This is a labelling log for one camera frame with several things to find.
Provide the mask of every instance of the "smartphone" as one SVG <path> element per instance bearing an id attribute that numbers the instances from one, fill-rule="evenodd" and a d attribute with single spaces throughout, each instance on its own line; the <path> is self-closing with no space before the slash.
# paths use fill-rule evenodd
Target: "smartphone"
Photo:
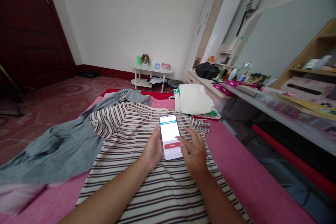
<path id="1" fill-rule="evenodd" d="M 179 126 L 175 115 L 160 117 L 160 132 L 162 139 L 163 156 L 165 160 L 182 157 L 181 144 L 176 136 L 180 136 Z"/>

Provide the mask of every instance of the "clear plastic tray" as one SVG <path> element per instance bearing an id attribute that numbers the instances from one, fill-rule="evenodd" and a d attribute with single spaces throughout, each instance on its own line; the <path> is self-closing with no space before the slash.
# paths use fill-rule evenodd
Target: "clear plastic tray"
<path id="1" fill-rule="evenodd" d="M 281 101 L 280 99 L 274 97 L 271 93 L 258 93 L 255 98 L 316 128 L 329 131 L 332 134 L 336 134 L 336 121 L 331 121 L 304 113 L 298 110 L 293 105 L 290 105 L 289 103 Z"/>

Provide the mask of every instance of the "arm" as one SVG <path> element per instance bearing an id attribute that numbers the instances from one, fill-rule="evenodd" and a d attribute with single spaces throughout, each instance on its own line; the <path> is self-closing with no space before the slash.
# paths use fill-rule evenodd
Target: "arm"
<path id="1" fill-rule="evenodd" d="M 193 143 L 180 136 L 177 139 L 181 142 L 185 165 L 202 194 L 211 223 L 246 223 L 208 171 L 207 153 L 202 137 L 191 128 L 184 129 L 191 135 Z"/>
<path id="2" fill-rule="evenodd" d="M 156 126 L 141 156 L 72 210 L 60 223 L 115 223 L 162 157 L 160 131 Z"/>

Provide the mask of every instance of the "red floor tile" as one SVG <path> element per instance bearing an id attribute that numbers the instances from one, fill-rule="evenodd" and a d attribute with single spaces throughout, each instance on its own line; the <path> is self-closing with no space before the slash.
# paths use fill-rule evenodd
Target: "red floor tile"
<path id="1" fill-rule="evenodd" d="M 129 80 L 81 76 L 23 94 L 19 107 L 23 117 L 0 115 L 0 165 L 14 158 L 37 137 L 54 125 L 78 118 L 106 89 L 134 89 Z M 138 87 L 141 91 L 161 92 L 161 85 Z M 173 90 L 165 85 L 165 93 Z M 16 114 L 11 101 L 0 100 L 0 113 Z"/>
<path id="2" fill-rule="evenodd" d="M 18 142 L 19 142 L 18 140 L 10 140 L 10 139 L 0 141 L 0 149 L 2 150 L 8 148 L 9 146 L 17 144 Z"/>
<path id="3" fill-rule="evenodd" d="M 0 151 L 0 166 L 20 154 L 29 142 L 18 142 Z"/>
<path id="4" fill-rule="evenodd" d="M 17 130 L 37 130 L 44 124 L 50 122 L 55 117 L 62 115 L 72 106 L 67 104 L 45 103 L 41 102 L 37 105 L 21 106 L 24 116 L 15 117 L 0 117 L 0 129 L 12 128 Z"/>

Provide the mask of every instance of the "red button on screen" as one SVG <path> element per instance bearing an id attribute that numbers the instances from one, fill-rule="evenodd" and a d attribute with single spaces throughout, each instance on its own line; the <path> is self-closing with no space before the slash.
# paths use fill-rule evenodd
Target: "red button on screen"
<path id="1" fill-rule="evenodd" d="M 164 146 L 165 149 L 171 149 L 171 148 L 175 148 L 175 147 L 179 147 L 181 146 L 180 145 L 180 142 L 176 142 L 176 143 L 171 143 L 171 144 L 167 144 Z"/>

